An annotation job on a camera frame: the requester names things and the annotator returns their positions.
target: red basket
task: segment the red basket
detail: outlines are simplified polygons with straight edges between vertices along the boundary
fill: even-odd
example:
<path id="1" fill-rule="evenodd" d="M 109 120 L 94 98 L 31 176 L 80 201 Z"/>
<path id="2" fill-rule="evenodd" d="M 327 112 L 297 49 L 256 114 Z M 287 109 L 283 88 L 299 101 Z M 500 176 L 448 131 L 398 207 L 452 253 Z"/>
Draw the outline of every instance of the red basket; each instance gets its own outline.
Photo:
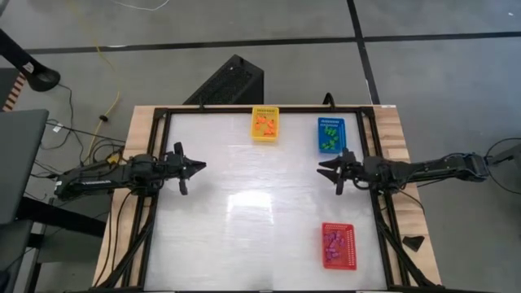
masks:
<path id="1" fill-rule="evenodd" d="M 352 225 L 322 223 L 322 262 L 326 269 L 357 269 Z"/>

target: plastic basket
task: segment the plastic basket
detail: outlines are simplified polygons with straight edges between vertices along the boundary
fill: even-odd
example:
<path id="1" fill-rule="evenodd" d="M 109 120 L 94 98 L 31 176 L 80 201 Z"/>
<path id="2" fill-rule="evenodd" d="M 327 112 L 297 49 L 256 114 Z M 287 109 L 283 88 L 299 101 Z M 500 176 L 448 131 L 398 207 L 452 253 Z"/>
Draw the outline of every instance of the plastic basket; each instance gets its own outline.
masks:
<path id="1" fill-rule="evenodd" d="M 322 262 L 326 269 L 357 269 L 355 229 L 352 225 L 322 223 Z"/>
<path id="2" fill-rule="evenodd" d="M 278 108 L 254 107 L 252 138 L 258 142 L 274 142 L 278 138 Z"/>
<path id="3" fill-rule="evenodd" d="M 318 150 L 339 154 L 347 146 L 345 124 L 342 118 L 318 118 Z"/>

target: black computer tower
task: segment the black computer tower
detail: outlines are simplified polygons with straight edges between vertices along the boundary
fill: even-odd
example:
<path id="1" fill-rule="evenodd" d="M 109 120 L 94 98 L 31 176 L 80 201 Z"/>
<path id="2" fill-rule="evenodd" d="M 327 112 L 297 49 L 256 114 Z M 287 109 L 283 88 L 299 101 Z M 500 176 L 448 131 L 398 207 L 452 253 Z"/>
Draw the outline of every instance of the black computer tower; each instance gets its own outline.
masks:
<path id="1" fill-rule="evenodd" d="M 264 104 L 264 71 L 233 55 L 208 78 L 185 105 Z"/>

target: yellow cable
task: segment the yellow cable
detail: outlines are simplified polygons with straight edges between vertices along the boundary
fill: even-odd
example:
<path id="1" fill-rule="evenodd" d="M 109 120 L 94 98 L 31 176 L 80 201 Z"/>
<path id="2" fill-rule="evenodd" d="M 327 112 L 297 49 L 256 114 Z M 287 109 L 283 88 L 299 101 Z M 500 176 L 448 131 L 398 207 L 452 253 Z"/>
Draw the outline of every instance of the yellow cable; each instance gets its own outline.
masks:
<path id="1" fill-rule="evenodd" d="M 83 30 L 85 30 L 90 35 L 90 38 L 92 39 L 92 42 L 94 43 L 94 46 L 96 47 L 96 51 L 98 52 L 99 58 L 101 58 L 103 61 L 105 61 L 110 66 L 112 72 L 114 72 L 114 76 L 116 77 L 117 95 L 116 95 L 116 98 L 114 99 L 114 102 L 112 103 L 112 105 L 108 108 L 108 110 L 104 114 L 106 117 L 108 117 L 108 115 L 111 113 L 114 106 L 117 105 L 118 102 L 120 101 L 120 92 L 121 92 L 120 76 L 119 76 L 116 68 L 114 67 L 114 65 L 112 65 L 112 63 L 107 59 L 107 57 L 105 57 L 105 55 L 99 49 L 98 40 L 96 39 L 96 36 L 94 35 L 94 31 L 93 31 L 92 27 L 87 23 L 87 21 L 85 20 L 83 15 L 81 15 L 81 13 L 78 11 L 75 1 L 67 0 L 67 4 L 68 4 L 69 9 L 72 11 L 72 13 L 74 13 L 74 15 L 76 15 L 76 17 L 78 19 L 78 23 L 83 27 Z M 96 129 L 94 131 L 94 135 L 98 135 L 98 132 L 101 129 L 102 123 L 103 123 L 103 121 L 100 120 L 98 123 L 98 126 L 96 126 Z M 87 163 L 90 162 L 90 154 L 92 153 L 92 146 L 94 145 L 96 138 L 97 137 L 93 136 L 92 140 L 90 141 L 89 151 L 87 152 Z"/>

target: blue basket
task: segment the blue basket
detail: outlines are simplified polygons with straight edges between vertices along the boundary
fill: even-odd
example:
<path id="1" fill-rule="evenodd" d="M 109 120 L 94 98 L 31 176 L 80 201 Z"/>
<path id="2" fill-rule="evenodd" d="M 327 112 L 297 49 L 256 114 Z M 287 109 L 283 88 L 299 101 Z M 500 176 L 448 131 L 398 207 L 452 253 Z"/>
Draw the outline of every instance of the blue basket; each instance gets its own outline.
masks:
<path id="1" fill-rule="evenodd" d="M 345 148 L 345 123 L 342 118 L 318 118 L 318 150 L 339 154 Z"/>

